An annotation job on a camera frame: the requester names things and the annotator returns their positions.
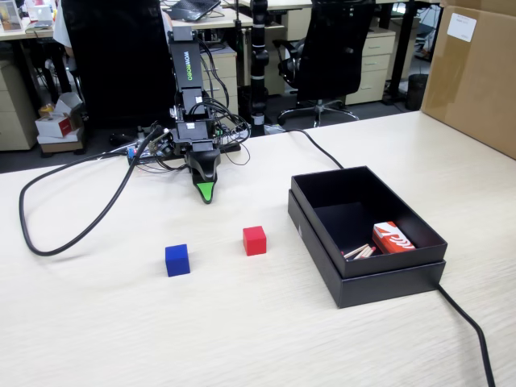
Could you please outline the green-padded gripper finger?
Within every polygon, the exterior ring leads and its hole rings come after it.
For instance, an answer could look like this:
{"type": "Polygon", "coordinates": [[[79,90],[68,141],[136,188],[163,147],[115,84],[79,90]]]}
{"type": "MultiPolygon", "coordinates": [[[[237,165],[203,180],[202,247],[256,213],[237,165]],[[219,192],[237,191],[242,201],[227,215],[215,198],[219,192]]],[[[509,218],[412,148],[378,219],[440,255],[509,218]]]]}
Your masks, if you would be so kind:
{"type": "Polygon", "coordinates": [[[199,181],[194,183],[205,204],[212,203],[215,184],[215,181],[199,181]]]}

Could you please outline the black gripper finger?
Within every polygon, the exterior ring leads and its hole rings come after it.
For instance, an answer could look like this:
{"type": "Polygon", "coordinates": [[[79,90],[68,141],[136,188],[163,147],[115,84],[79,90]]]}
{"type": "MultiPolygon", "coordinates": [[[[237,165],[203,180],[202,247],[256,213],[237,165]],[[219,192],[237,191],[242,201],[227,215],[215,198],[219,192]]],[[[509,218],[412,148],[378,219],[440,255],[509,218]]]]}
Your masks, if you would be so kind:
{"type": "Polygon", "coordinates": [[[217,167],[221,162],[221,153],[217,148],[209,151],[188,151],[185,160],[195,185],[217,181],[217,167]]]}

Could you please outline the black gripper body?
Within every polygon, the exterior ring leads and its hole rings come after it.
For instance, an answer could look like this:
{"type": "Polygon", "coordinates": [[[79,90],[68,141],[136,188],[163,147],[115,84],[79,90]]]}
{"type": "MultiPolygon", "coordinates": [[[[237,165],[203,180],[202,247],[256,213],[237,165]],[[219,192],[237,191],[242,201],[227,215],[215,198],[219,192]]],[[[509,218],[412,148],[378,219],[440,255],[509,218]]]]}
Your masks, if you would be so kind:
{"type": "Polygon", "coordinates": [[[172,139],[175,156],[186,155],[189,152],[220,155],[211,121],[179,122],[172,129],[172,139]]]}

